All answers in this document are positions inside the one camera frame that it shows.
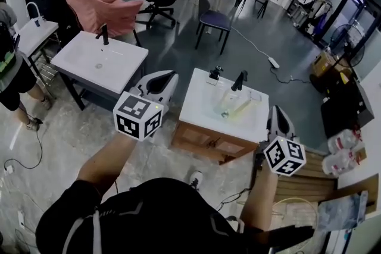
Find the person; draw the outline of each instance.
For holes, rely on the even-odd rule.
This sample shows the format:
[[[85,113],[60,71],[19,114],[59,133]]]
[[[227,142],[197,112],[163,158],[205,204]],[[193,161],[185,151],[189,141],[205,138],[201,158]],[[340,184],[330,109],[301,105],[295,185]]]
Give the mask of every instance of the person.
[[[277,175],[264,164],[243,208],[238,234],[190,184],[155,178],[128,192],[102,197],[120,175],[136,140],[117,133],[80,169],[77,180],[42,215],[36,244],[46,253],[268,253],[253,242],[268,230]]]
[[[37,84],[35,75],[21,54],[14,50],[11,33],[14,33],[13,25],[16,21],[17,17],[12,8],[0,2],[0,40],[2,42],[0,103],[13,111],[27,129],[37,131],[39,124],[28,117],[25,106],[20,100],[20,93],[28,93],[32,98],[40,101],[46,109],[50,109],[52,103]]]

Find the plastic bottle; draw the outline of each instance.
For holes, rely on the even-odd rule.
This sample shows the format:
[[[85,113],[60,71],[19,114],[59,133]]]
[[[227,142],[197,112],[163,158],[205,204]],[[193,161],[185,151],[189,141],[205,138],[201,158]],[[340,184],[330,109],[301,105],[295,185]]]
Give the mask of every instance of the plastic bottle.
[[[335,177],[352,170],[357,165],[355,154],[349,149],[341,149],[334,155],[326,156],[321,164],[326,175],[333,174]]]
[[[360,134],[353,130],[344,129],[328,139],[328,149],[335,154],[341,149],[351,149],[360,141]]]

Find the cardboard box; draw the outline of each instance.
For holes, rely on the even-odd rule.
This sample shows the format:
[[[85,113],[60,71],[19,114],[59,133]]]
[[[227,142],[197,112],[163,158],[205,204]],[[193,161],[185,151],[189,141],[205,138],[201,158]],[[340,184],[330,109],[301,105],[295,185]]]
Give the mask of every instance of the cardboard box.
[[[317,77],[321,77],[325,72],[327,72],[334,64],[336,60],[326,51],[322,51],[320,55],[315,59],[311,64],[312,72]],[[352,74],[351,68],[344,67],[340,64],[335,66],[335,70],[338,72],[343,72],[347,77],[350,77]]]

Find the sink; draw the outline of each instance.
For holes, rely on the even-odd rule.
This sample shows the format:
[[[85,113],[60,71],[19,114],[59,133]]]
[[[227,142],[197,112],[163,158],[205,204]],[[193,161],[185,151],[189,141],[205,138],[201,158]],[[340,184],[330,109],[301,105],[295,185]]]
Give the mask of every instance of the sink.
[[[234,83],[220,77],[216,86],[207,83],[209,73],[194,69],[180,113],[180,121],[214,130],[229,136],[259,143],[267,139],[268,95],[246,86],[241,91],[227,95],[232,98],[232,109],[246,101],[249,105],[241,112],[222,117],[221,98]]]
[[[80,32],[52,60],[91,83],[120,94],[148,54],[148,50],[115,39],[103,44],[102,37]]]

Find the shoe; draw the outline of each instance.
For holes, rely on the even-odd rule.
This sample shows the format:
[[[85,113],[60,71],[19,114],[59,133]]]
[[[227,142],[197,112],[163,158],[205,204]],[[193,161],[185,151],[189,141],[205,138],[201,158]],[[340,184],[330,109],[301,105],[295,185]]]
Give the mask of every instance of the shoe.
[[[199,190],[199,187],[201,185],[201,182],[202,182],[202,178],[203,178],[203,175],[202,175],[202,172],[200,171],[195,171],[191,176],[190,176],[190,179],[189,179],[189,185],[195,189],[195,190]]]
[[[52,101],[50,100],[50,97],[47,95],[45,95],[45,99],[43,99],[41,104],[45,107],[46,110],[52,108]]]
[[[28,125],[26,124],[25,126],[26,126],[26,129],[28,130],[38,131],[40,129],[40,125],[37,124],[36,121],[33,119],[30,119],[29,124]]]

